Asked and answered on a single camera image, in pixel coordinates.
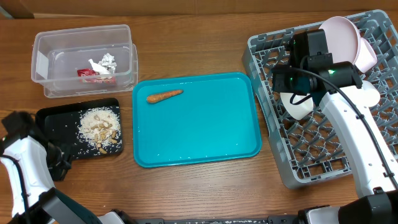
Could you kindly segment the white napkin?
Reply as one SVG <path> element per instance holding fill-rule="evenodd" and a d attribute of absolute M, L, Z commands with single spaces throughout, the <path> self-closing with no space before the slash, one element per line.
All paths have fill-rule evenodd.
<path fill-rule="evenodd" d="M 94 63 L 94 61 L 92 59 L 89 59 L 88 61 L 89 61 L 90 65 L 91 65 L 92 69 L 95 72 L 97 72 L 97 73 L 99 73 L 101 75 L 110 74 L 109 70 L 106 67 L 103 67 L 103 66 L 101 66 L 98 63 Z"/>

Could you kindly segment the small white cup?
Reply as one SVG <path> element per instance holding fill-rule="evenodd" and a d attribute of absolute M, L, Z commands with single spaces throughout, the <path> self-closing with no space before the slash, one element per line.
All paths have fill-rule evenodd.
<path fill-rule="evenodd" d="M 360 104 L 368 108 L 376 106 L 381 99 L 380 93 L 374 85 L 365 80 L 363 81 L 361 88 L 349 86 L 348 96 L 356 105 Z"/>

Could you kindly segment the pink shallow bowl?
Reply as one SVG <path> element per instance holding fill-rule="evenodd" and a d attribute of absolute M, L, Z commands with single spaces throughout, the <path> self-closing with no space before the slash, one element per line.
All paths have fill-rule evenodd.
<path fill-rule="evenodd" d="M 377 64 L 377 56 L 370 43 L 360 38 L 358 47 L 358 56 L 354 62 L 354 65 L 358 68 L 361 73 L 366 73 L 368 70 L 373 68 Z"/>

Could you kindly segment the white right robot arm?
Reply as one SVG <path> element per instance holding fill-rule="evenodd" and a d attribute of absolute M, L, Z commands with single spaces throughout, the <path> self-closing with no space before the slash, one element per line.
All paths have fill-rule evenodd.
<path fill-rule="evenodd" d="M 272 89 L 313 98 L 333 126 L 351 167 L 358 199 L 341 207 L 306 208 L 297 223 L 397 223 L 397 161 L 388 148 L 350 62 L 304 70 L 277 65 Z"/>

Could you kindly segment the red foil wrapper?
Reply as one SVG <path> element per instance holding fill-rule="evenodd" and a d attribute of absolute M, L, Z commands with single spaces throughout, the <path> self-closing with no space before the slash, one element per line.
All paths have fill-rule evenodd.
<path fill-rule="evenodd" d="M 99 73 L 89 68 L 77 70 L 77 75 L 83 77 L 82 83 L 116 84 L 114 77 L 96 77 Z"/>

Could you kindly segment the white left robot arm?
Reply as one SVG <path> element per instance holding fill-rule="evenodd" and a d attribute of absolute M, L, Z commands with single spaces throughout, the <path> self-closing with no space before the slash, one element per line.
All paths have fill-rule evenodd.
<path fill-rule="evenodd" d="M 119 223 L 116 213 L 96 216 L 55 188 L 71 168 L 70 148 L 47 138 L 31 114 L 2 119 L 1 163 L 13 194 L 12 223 Z"/>

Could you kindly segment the cream bowl with food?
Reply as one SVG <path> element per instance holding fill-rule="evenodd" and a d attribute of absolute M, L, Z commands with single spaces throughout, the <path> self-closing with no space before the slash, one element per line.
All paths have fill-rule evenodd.
<path fill-rule="evenodd" d="M 284 108 L 289 113 L 289 115 L 291 115 L 291 117 L 296 120 L 301 120 L 313 111 L 313 100 L 308 94 L 308 99 L 306 99 L 304 102 L 298 105 L 293 105 L 290 102 L 290 99 L 293 95 L 293 93 L 280 93 L 280 98 Z"/>

